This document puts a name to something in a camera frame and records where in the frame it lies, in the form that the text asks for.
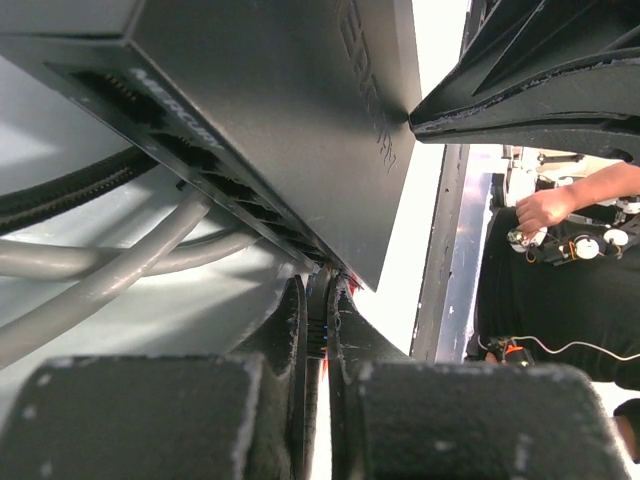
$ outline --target gray cable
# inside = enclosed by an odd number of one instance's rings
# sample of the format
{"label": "gray cable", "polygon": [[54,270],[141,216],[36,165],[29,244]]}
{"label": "gray cable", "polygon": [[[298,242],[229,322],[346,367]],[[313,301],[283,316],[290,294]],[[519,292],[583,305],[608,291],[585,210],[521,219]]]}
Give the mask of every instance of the gray cable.
{"label": "gray cable", "polygon": [[111,263],[0,328],[0,369],[49,343],[114,300],[173,250],[210,208],[209,199],[193,192],[153,231]]}
{"label": "gray cable", "polygon": [[[225,258],[256,243],[261,237],[249,228],[210,239],[178,245],[145,276],[164,275]],[[126,249],[38,245],[0,240],[0,277],[31,280],[72,280],[95,272]]]}

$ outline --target electronic component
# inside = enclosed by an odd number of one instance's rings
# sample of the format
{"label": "electronic component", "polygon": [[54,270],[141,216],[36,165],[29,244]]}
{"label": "electronic component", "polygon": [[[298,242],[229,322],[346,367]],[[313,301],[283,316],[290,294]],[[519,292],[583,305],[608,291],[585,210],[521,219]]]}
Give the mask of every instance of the electronic component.
{"label": "electronic component", "polygon": [[299,260],[377,287],[415,143],[411,2],[0,9],[1,55]]}

